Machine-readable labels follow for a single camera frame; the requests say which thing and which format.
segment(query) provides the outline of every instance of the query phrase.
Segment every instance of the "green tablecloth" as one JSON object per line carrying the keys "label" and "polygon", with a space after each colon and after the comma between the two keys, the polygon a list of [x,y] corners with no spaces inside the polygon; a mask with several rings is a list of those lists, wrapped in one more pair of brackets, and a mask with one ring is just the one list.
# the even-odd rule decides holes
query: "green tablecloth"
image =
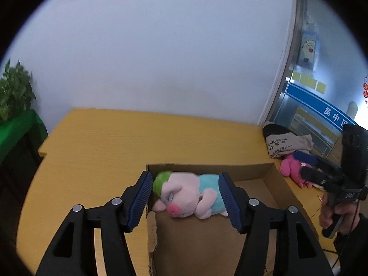
{"label": "green tablecloth", "polygon": [[41,118],[33,109],[27,110],[22,115],[0,124],[0,165],[12,148],[17,145],[18,141],[34,126],[41,140],[45,140],[47,130]]}

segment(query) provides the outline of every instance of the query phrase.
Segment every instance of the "person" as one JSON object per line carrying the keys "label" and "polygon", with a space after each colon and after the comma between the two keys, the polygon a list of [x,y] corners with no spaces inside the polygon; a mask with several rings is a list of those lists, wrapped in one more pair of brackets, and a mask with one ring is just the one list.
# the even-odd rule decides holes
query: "person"
{"label": "person", "polygon": [[319,224],[323,229],[332,224],[334,214],[346,214],[334,241],[340,260],[339,276],[368,275],[368,219],[359,209],[360,206],[352,202],[342,202],[331,209],[328,195],[322,198]]}

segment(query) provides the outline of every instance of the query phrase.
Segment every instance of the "pig ear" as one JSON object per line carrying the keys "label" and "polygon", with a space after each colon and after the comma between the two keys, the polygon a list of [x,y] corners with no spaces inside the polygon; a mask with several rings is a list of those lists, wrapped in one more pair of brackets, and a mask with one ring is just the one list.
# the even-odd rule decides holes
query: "pig ear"
{"label": "pig ear", "polygon": [[154,212],[163,212],[166,210],[166,205],[162,202],[161,199],[157,200],[155,204],[152,206],[152,210]]}
{"label": "pig ear", "polygon": [[179,192],[182,188],[182,185],[174,182],[174,181],[167,181],[164,182],[161,189],[161,195],[168,196],[170,192],[176,193]]}

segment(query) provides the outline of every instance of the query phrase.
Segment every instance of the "pig snout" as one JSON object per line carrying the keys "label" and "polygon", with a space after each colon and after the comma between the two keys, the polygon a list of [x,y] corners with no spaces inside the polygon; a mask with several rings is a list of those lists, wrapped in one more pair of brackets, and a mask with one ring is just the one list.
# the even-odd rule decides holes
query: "pig snout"
{"label": "pig snout", "polygon": [[166,211],[170,217],[179,217],[181,215],[181,208],[176,204],[170,204],[167,206]]}

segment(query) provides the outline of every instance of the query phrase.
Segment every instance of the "potted plant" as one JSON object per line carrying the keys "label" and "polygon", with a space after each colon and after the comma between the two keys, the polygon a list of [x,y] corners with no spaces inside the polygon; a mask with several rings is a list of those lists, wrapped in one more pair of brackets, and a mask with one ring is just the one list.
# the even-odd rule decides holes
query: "potted plant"
{"label": "potted plant", "polygon": [[0,78],[0,123],[31,108],[31,101],[36,99],[31,80],[32,73],[29,75],[19,61],[15,66],[10,66],[9,59],[3,78]]}

